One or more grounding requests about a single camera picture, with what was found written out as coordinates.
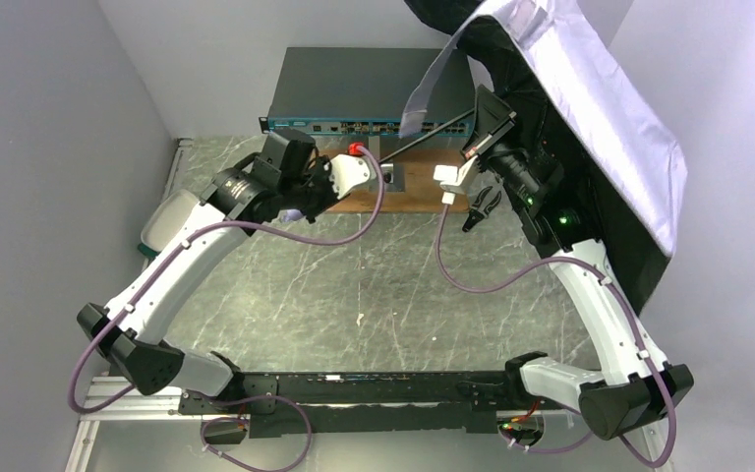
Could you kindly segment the purple folding umbrella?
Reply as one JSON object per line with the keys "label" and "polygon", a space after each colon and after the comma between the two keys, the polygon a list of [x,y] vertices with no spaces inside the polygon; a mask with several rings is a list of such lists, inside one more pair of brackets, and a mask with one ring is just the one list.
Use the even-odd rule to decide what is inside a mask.
{"label": "purple folding umbrella", "polygon": [[673,133],[632,85],[574,1],[412,1],[447,52],[481,62],[513,101],[536,84],[580,143],[592,214],[633,308],[660,282],[677,237],[687,176]]}

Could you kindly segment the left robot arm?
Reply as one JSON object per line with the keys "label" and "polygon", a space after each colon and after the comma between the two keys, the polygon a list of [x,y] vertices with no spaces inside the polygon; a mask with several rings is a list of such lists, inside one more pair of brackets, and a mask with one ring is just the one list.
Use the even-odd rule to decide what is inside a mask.
{"label": "left robot arm", "polygon": [[257,232],[322,245],[270,223],[284,210],[315,221],[379,174],[379,164],[360,146],[329,157],[319,154],[311,136],[279,129],[267,134],[261,150],[217,173],[200,195],[174,193],[145,228],[147,244],[154,232],[169,233],[152,263],[106,304],[80,311],[78,323],[90,344],[73,376],[97,353],[127,381],[125,393],[152,395],[171,386],[214,398],[238,396],[244,374],[229,359],[166,341],[176,315],[221,261]]}

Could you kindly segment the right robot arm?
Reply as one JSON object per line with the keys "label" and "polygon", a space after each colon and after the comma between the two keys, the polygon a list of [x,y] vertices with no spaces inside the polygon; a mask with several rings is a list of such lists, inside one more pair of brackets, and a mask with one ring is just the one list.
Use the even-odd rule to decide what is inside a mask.
{"label": "right robot arm", "polygon": [[475,123],[462,153],[472,171],[503,185],[539,262],[561,282],[597,351],[596,371],[531,352],[505,367],[512,390],[581,414],[591,432],[614,439],[660,420],[673,422],[694,385],[638,318],[643,299],[626,295],[624,260],[667,260],[603,172],[551,107],[534,97],[509,101],[478,88]]}

